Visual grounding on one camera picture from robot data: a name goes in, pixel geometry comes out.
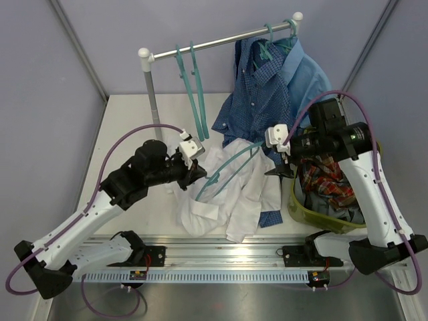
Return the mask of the red brown plaid shirt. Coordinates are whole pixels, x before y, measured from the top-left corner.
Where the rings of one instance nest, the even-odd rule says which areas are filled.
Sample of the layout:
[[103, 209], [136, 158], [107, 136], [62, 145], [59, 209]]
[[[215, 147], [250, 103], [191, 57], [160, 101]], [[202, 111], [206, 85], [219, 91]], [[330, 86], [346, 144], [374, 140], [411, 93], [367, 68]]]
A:
[[335, 210], [356, 204], [356, 197], [339, 164], [329, 154], [304, 158], [298, 166], [305, 193], [313, 193]]

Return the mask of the white shirt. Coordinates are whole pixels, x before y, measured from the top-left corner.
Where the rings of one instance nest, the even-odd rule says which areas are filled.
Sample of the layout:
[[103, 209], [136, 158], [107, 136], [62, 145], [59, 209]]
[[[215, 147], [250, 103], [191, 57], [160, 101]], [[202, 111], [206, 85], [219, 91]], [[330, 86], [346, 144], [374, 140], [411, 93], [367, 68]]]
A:
[[224, 227], [227, 240], [241, 243], [255, 234], [261, 218], [281, 215], [280, 179], [264, 175], [275, 164], [261, 145], [237, 138], [224, 148], [213, 146], [201, 166], [207, 177], [186, 191], [175, 183], [165, 188], [178, 202], [173, 211], [177, 223], [192, 237]]

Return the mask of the grey shirt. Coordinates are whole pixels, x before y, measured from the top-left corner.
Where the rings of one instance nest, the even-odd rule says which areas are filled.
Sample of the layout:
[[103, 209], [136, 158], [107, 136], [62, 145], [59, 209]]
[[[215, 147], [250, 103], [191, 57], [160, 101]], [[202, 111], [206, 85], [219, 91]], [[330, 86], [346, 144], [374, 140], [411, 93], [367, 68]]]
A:
[[327, 215], [336, 219], [341, 219], [355, 224], [365, 224], [365, 220], [356, 203], [355, 205], [347, 205], [345, 208], [335, 209], [329, 202], [328, 198], [321, 197], [313, 192], [306, 194], [304, 201], [305, 208], [314, 212]]

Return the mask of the teal hanger of plaid shirt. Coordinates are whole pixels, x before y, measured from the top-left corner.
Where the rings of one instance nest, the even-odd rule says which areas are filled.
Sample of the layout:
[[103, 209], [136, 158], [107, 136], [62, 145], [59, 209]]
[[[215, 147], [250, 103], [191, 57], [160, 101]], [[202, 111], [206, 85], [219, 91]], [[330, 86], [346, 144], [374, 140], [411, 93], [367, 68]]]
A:
[[207, 126], [207, 115], [206, 115], [206, 109], [205, 109], [205, 99], [204, 99], [204, 93], [203, 93], [203, 86], [201, 82], [201, 75], [199, 72], [199, 68], [197, 65], [197, 58], [195, 55], [195, 48], [193, 45], [193, 42], [190, 41], [190, 53], [192, 57], [193, 62], [193, 71], [192, 74], [195, 77], [195, 83], [197, 86], [197, 96], [198, 96], [198, 103], [199, 103], [199, 111], [200, 111], [200, 118], [201, 118], [201, 126], [203, 130], [203, 137], [205, 140], [209, 139], [209, 129]]

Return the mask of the dark blue checked shirt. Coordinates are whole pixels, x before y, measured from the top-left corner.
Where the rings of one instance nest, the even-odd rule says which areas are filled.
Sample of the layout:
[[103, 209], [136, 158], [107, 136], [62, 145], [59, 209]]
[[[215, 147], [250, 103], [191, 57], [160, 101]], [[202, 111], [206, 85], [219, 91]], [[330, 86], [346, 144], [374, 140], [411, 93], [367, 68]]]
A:
[[225, 147], [237, 138], [250, 142], [265, 140], [265, 131], [277, 124], [293, 127], [288, 88], [280, 75], [284, 57], [274, 42], [269, 46], [273, 60], [259, 58], [258, 42], [252, 37], [235, 43], [235, 84], [211, 129], [223, 135]]

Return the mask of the light blue shirt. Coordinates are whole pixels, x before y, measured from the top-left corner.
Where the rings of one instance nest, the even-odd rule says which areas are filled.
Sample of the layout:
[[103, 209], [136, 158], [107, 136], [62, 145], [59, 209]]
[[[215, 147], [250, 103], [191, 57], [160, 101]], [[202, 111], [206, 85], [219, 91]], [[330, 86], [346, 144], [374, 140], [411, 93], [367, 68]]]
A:
[[324, 70], [305, 52], [297, 37], [274, 41], [284, 57], [280, 75], [288, 88], [292, 119], [315, 97], [332, 90]]

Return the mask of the teal hanger of grey shirt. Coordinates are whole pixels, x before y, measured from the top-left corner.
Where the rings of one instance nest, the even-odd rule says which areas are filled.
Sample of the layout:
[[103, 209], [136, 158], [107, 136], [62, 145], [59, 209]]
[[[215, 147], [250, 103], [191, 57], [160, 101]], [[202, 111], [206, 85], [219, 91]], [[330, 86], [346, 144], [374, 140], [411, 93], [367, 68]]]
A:
[[181, 49], [178, 45], [175, 46], [175, 49], [177, 51], [177, 54], [175, 56], [175, 59], [177, 61], [177, 65], [179, 67], [179, 71], [180, 71], [180, 78], [183, 80], [183, 83], [185, 85], [185, 89], [187, 91], [187, 96], [189, 98], [189, 102], [191, 105], [191, 110], [193, 113], [193, 118], [195, 121], [195, 127], [197, 129], [197, 135], [200, 141], [204, 141], [204, 137], [203, 137], [203, 130], [202, 130], [202, 126], [201, 126], [201, 118], [200, 118], [200, 111], [197, 111], [197, 107], [196, 107], [196, 103], [195, 103], [195, 99], [193, 97], [193, 91], [192, 91], [192, 87], [189, 81], [189, 77], [187, 75], [187, 71], [185, 69], [185, 64], [183, 61], [183, 55], [181, 53]]

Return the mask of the teal hanger of checked shirt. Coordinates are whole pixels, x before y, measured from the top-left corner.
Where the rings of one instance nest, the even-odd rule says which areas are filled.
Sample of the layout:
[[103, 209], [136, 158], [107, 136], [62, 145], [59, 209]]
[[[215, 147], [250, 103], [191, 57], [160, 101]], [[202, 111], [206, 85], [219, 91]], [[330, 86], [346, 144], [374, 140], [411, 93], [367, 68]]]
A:
[[263, 26], [269, 31], [270, 38], [266, 40], [264, 43], [261, 43], [261, 42], [257, 43], [259, 46], [258, 54], [259, 54], [260, 60], [263, 60], [263, 61], [266, 60], [271, 62], [274, 58], [269, 50], [269, 46], [272, 44], [274, 40], [274, 32], [273, 32], [272, 26], [269, 23], [265, 23]]

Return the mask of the teal hanger of blue shirt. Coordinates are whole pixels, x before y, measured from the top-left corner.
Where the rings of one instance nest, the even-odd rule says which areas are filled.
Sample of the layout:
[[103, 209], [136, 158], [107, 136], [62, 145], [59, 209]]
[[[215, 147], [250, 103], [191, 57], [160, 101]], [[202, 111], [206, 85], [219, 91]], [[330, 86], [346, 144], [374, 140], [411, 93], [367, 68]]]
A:
[[284, 23], [288, 23], [290, 27], [290, 35], [281, 39], [278, 45], [282, 47], [285, 53], [289, 53], [297, 42], [297, 25], [293, 19], [285, 19]]

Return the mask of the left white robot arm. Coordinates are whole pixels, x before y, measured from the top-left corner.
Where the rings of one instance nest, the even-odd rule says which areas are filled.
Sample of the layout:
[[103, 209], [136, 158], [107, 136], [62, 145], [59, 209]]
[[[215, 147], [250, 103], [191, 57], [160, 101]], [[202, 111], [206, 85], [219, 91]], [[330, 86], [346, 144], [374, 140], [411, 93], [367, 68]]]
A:
[[112, 239], [83, 249], [95, 231], [148, 195], [157, 185], [177, 183], [182, 190], [206, 176], [198, 163], [205, 152], [196, 138], [179, 143], [175, 154], [159, 140], [148, 140], [95, 190], [88, 204], [44, 238], [19, 242], [14, 251], [35, 292], [45, 300], [62, 293], [74, 279], [108, 266], [148, 264], [146, 244], [133, 231], [120, 231]]

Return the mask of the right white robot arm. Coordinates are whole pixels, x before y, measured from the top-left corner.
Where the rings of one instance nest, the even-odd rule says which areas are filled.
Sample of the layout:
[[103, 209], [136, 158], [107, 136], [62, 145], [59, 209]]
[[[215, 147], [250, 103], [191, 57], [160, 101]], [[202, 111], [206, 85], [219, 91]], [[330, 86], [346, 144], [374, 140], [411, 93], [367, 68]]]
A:
[[328, 154], [350, 183], [367, 236], [339, 237], [333, 230], [325, 229], [304, 248], [304, 259], [312, 265], [320, 264], [326, 257], [348, 260], [364, 275], [407, 258], [415, 259], [416, 253], [427, 249], [427, 238], [414, 233], [401, 215], [383, 173], [369, 123], [347, 124], [333, 98], [313, 103], [307, 113], [312, 132], [296, 136], [286, 124], [265, 131], [267, 147], [284, 160], [269, 175], [288, 177], [292, 174], [291, 164]]

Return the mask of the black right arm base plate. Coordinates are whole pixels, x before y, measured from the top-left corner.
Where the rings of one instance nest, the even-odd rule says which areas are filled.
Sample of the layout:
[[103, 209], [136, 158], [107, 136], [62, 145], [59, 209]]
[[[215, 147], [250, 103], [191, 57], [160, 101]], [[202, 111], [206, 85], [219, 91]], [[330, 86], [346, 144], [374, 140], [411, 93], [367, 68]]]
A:
[[322, 257], [306, 245], [285, 245], [282, 247], [284, 265], [288, 268], [339, 268], [344, 263], [335, 257]]

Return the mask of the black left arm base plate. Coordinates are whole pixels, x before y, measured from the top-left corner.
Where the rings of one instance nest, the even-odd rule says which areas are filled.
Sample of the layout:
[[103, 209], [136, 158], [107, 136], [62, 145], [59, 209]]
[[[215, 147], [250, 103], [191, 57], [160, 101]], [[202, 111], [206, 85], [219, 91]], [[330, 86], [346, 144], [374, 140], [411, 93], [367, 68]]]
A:
[[155, 267], [161, 268], [165, 266], [166, 258], [165, 246], [160, 245], [147, 245], [143, 254], [132, 254], [124, 262], [112, 263], [108, 267]]

